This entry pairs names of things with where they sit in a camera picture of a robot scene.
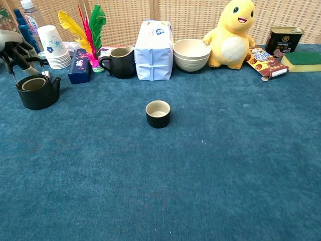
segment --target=sponge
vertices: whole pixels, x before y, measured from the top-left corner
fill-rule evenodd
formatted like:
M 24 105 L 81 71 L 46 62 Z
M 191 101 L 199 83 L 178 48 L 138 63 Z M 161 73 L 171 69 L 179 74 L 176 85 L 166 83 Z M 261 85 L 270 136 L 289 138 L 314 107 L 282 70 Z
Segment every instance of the sponge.
M 289 72 L 319 72 L 321 54 L 317 52 L 286 53 L 281 63 L 289 67 Z

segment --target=stacked bowl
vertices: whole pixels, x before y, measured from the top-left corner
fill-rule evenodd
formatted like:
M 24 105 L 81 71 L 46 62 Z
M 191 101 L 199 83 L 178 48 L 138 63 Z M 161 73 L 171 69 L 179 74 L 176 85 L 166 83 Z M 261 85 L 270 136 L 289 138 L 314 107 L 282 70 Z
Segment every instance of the stacked bowl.
M 176 64 L 187 72 L 203 68 L 211 54 L 211 46 L 203 43 L 201 39 L 178 40 L 173 50 Z
M 56 27 L 53 25 L 40 27 L 38 34 L 50 67 L 53 69 L 68 67 L 71 64 L 71 58 Z

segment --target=stack of paper cups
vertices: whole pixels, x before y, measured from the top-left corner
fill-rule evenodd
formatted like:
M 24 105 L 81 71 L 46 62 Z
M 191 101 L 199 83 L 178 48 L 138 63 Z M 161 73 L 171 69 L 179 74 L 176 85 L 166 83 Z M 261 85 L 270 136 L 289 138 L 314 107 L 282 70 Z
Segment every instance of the stack of paper cups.
M 40 27 L 38 34 L 50 67 L 53 69 L 68 67 L 71 64 L 71 58 L 56 27 L 53 25 Z

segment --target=teapot spout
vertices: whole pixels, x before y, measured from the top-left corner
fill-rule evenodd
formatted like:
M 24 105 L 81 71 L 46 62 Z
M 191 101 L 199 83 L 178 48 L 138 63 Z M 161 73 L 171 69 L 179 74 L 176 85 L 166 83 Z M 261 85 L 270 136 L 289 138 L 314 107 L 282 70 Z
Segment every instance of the teapot spout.
M 60 90 L 60 80 L 61 80 L 61 77 L 57 77 L 52 83 L 58 96 L 59 96 L 59 90 Z

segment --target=green feather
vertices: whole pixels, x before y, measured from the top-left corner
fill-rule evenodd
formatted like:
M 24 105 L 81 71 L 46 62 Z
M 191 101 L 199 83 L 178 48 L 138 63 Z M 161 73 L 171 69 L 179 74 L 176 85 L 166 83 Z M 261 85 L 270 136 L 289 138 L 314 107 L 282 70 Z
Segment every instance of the green feather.
M 97 52 L 102 47 L 101 30 L 102 26 L 104 26 L 106 23 L 107 18 L 104 10 L 101 8 L 100 5 L 95 5 L 94 11 L 92 12 L 90 17 L 89 27 L 92 33 L 94 46 Z

